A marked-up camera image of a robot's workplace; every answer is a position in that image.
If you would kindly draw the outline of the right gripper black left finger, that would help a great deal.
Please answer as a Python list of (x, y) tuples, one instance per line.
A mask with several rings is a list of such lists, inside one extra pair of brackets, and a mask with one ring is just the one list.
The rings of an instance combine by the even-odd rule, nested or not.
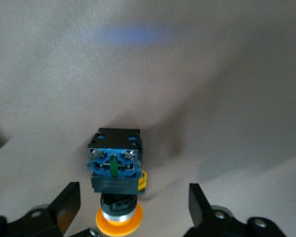
[(8, 222), (0, 216), (0, 237), (62, 237), (81, 205), (79, 182), (70, 182), (49, 205)]

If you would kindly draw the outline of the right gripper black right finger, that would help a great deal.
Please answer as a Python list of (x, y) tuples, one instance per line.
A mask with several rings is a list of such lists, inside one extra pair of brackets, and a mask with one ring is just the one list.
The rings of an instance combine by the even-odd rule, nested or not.
[(193, 227), (185, 237), (284, 237), (283, 231), (271, 220), (251, 217), (238, 221), (225, 209), (213, 208), (199, 184), (190, 183), (188, 207)]

